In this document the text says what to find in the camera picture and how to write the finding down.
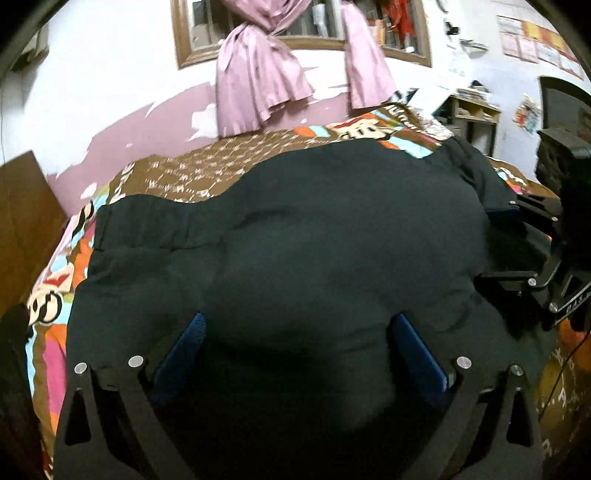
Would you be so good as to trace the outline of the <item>black padded jacket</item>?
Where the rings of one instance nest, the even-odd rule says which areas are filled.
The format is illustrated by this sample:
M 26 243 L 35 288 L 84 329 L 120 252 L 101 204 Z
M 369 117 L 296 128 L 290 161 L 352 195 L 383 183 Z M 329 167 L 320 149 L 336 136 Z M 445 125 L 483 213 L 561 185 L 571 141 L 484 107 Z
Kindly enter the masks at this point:
M 555 337 L 476 278 L 539 267 L 547 240 L 488 212 L 514 192 L 461 138 L 415 158 L 374 140 L 287 152 L 200 203 L 133 195 L 97 213 L 66 341 L 68 384 L 205 338 L 157 410 L 193 479 L 398 479 L 438 413 L 394 371 L 394 315 L 538 381 Z

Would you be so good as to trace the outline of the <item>dark chair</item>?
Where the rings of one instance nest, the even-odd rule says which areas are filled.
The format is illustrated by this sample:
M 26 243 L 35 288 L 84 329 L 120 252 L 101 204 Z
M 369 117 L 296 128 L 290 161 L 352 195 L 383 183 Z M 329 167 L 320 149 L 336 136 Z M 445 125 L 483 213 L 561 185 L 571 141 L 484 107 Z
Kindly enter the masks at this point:
M 543 102 L 543 128 L 562 128 L 590 142 L 589 93 L 565 80 L 539 78 Z

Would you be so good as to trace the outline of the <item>wooden shelf unit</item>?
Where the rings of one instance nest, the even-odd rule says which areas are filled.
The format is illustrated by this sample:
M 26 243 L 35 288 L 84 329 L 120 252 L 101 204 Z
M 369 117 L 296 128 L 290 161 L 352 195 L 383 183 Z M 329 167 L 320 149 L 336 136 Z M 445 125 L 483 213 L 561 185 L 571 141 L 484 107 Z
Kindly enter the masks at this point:
M 501 110 L 487 102 L 454 94 L 449 97 L 449 125 L 453 125 L 473 146 L 483 144 L 483 153 L 494 156 Z

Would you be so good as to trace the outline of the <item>pink curtain right panel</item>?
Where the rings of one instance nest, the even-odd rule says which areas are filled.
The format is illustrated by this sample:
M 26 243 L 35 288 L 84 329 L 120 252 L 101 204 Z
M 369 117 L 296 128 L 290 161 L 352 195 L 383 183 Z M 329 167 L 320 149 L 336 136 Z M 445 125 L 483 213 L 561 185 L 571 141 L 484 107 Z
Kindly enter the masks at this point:
M 341 14 L 351 106 L 353 110 L 362 110 L 382 105 L 397 91 L 385 54 L 355 4 L 343 2 Z

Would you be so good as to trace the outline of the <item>pink curtain panel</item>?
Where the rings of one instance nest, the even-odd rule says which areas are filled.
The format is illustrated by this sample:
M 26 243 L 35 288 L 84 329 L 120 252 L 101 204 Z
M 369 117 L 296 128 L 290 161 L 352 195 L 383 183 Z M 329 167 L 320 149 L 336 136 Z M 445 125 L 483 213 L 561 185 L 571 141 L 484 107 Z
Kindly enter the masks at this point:
M 351 106 L 353 110 L 362 110 L 382 105 L 397 91 L 385 54 L 355 4 L 343 2 L 341 14 Z
M 225 1 L 242 24 L 219 47 L 216 116 L 221 138 L 262 129 L 274 111 L 314 94 L 304 69 L 279 35 L 307 10 L 308 1 Z

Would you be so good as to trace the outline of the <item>brown wooden headboard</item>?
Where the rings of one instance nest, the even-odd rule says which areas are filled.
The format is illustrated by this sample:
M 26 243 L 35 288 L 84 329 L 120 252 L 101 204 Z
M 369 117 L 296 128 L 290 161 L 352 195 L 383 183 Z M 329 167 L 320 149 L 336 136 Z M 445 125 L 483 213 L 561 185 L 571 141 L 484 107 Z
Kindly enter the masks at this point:
M 62 238 L 67 216 L 34 154 L 1 166 L 1 311 L 26 301 Z

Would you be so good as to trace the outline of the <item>wooden framed window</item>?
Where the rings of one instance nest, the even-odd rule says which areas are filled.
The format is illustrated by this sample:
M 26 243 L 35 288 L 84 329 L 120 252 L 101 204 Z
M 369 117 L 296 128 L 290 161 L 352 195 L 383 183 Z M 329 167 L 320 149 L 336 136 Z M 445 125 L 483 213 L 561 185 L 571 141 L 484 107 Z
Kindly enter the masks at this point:
M 401 40 L 383 12 L 381 1 L 356 1 L 377 43 L 388 58 L 430 67 L 431 46 L 423 3 L 412 2 L 415 37 Z M 334 50 L 344 48 L 346 32 L 341 1 L 312 1 L 280 39 L 291 49 Z M 243 19 L 221 1 L 170 2 L 176 63 L 182 69 L 217 57 L 225 37 Z

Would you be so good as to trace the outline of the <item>red garment outside window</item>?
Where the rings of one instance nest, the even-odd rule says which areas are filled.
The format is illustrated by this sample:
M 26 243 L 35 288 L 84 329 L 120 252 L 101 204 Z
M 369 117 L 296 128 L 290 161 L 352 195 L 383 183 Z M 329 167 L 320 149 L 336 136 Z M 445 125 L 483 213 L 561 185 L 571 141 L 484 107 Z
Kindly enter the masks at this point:
M 392 29 L 399 34 L 401 40 L 415 37 L 416 31 L 410 0 L 384 0 L 381 2 L 381 6 L 383 12 L 390 19 Z

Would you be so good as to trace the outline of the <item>colourful cartoon bed quilt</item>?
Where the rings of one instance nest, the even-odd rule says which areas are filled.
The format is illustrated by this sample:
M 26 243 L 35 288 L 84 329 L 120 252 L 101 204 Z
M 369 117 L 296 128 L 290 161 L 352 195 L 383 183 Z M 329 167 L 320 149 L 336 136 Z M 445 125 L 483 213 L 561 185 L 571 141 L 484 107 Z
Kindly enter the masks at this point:
M 68 323 L 76 289 L 88 276 L 97 213 L 101 207 L 133 195 L 150 195 L 176 203 L 204 202 L 228 191 L 259 163 L 287 152 L 356 140 L 374 140 L 390 150 L 404 151 L 420 159 L 455 137 L 461 138 L 444 128 L 427 131 L 423 121 L 392 105 L 342 124 L 222 140 L 181 157 L 148 157 L 122 170 L 73 219 L 70 238 L 58 248 L 47 273 L 28 302 L 36 334 L 31 348 L 33 404 L 53 460 L 53 477 L 58 424 L 69 378 L 66 349 Z M 551 196 L 541 195 L 531 189 L 516 191 L 512 182 L 502 178 L 500 163 L 491 159 L 488 161 L 514 192 L 515 199 L 522 194 L 556 196 L 553 192 Z M 542 329 L 555 337 L 565 327 L 572 328 L 569 320 L 562 321 L 549 331 Z M 582 331 L 572 330 L 577 340 L 584 342 L 589 336 L 590 326 Z M 570 465 L 579 460 L 579 446 L 563 442 L 565 429 L 562 415 L 551 403 L 560 377 L 573 360 L 574 354 L 564 352 L 555 340 L 540 379 L 532 381 L 528 377 L 541 434 L 543 476 L 540 479 L 570 474 L 569 467 L 556 465 L 561 456 L 566 456 Z

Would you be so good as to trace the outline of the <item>pink curtain left panel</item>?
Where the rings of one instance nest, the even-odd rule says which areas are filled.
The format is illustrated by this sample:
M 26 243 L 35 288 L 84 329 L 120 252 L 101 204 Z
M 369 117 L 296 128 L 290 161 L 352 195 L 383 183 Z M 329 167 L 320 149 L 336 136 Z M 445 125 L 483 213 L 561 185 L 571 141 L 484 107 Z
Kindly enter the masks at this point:
M 308 1 L 225 1 L 242 24 L 219 47 L 216 116 L 221 138 L 262 129 L 274 111 L 314 94 L 304 69 L 279 35 L 307 10 Z

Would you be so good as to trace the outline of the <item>colourful wall poster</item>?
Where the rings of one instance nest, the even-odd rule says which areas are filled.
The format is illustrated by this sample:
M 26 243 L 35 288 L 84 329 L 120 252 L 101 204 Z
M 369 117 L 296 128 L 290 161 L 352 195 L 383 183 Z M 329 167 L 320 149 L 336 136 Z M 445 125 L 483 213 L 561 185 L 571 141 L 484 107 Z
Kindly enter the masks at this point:
M 541 117 L 541 107 L 528 95 L 525 95 L 513 115 L 513 122 L 521 130 L 533 135 L 538 129 Z

